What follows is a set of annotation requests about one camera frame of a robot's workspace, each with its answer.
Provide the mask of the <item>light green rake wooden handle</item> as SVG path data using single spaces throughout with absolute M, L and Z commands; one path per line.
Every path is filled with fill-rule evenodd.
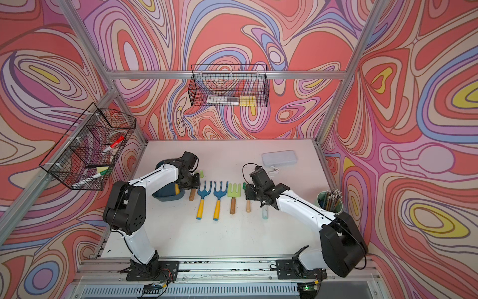
M 204 177 L 204 172 L 202 170 L 199 170 L 199 171 L 195 172 L 195 174 L 199 174 L 200 179 L 202 179 Z M 198 189 L 199 188 L 191 189 L 190 196 L 189 196 L 190 201 L 193 201 L 195 199 L 195 195 L 196 195 L 196 192 L 197 192 Z

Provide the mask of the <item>dark green hand rake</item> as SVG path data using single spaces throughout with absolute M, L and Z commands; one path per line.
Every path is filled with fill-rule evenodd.
M 243 183 L 242 188 L 244 190 L 245 195 L 247 195 L 247 186 L 247 183 Z M 251 202 L 248 199 L 246 199 L 246 212 L 251 213 Z

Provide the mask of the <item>blue fork yellow handle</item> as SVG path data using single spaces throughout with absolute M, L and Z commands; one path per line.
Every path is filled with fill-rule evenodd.
M 216 197 L 216 205 L 215 205 L 214 216 L 213 216 L 214 221 L 219 220 L 221 199 L 227 195 L 228 189 L 229 189 L 228 182 L 226 182 L 225 185 L 223 185 L 222 181 L 219 184 L 217 184 L 216 181 L 214 182 L 214 196 Z
M 200 196 L 200 203 L 199 207 L 197 210 L 196 214 L 196 219 L 201 220 L 204 214 L 204 204 L 205 204 L 205 198 L 211 193 L 212 191 L 212 182 L 209 182 L 209 185 L 207 185 L 207 182 L 204 181 L 204 186 L 202 188 L 199 188 L 197 191 L 197 194 Z

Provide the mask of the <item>teal storage box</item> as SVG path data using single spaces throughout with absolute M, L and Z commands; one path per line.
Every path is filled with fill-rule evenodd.
M 183 162 L 178 159 L 165 159 L 160 162 L 153 174 L 153 187 L 157 191 L 152 193 L 152 197 L 160 201 L 178 200 L 180 191 L 176 185 L 183 178 L 183 168 Z

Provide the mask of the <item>light blue hand fork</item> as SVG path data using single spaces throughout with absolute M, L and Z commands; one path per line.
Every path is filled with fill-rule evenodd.
M 265 219 L 265 220 L 267 220 L 269 218 L 268 207 L 267 206 L 262 207 L 262 218 Z

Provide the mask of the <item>lime green hand fork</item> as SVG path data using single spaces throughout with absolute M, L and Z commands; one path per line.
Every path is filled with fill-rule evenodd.
M 227 196 L 230 197 L 230 214 L 235 214 L 236 199 L 241 197 L 242 185 L 236 183 L 229 183 L 227 189 Z

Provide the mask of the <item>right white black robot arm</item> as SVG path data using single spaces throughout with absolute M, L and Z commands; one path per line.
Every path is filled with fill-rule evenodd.
M 263 167 L 256 165 L 246 186 L 246 199 L 289 214 L 320 238 L 320 247 L 305 245 L 291 258 L 295 275 L 306 278 L 317 269 L 328 268 L 344 278 L 365 260 L 368 247 L 353 218 L 333 213 L 301 198 L 285 184 L 275 184 Z

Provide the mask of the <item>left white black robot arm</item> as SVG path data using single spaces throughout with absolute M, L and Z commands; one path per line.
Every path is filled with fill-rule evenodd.
M 131 253 L 131 265 L 150 274 L 159 269 L 159 256 L 143 228 L 147 217 L 147 197 L 168 184 L 178 185 L 180 190 L 197 189 L 200 175 L 195 174 L 199 158 L 184 152 L 179 158 L 165 159 L 154 171 L 128 182 L 113 184 L 103 212 L 103 221 L 112 232 L 123 238 Z

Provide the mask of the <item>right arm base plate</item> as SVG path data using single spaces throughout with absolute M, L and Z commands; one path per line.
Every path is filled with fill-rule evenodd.
M 293 259 L 276 260 L 271 269 L 276 271 L 279 280 L 325 280 L 327 272 L 325 269 L 306 270 Z

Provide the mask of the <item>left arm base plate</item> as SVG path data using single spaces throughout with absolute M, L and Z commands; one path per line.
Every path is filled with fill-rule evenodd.
M 131 262 L 126 280 L 129 282 L 160 281 L 175 282 L 179 271 L 179 261 L 154 260 L 148 265 Z

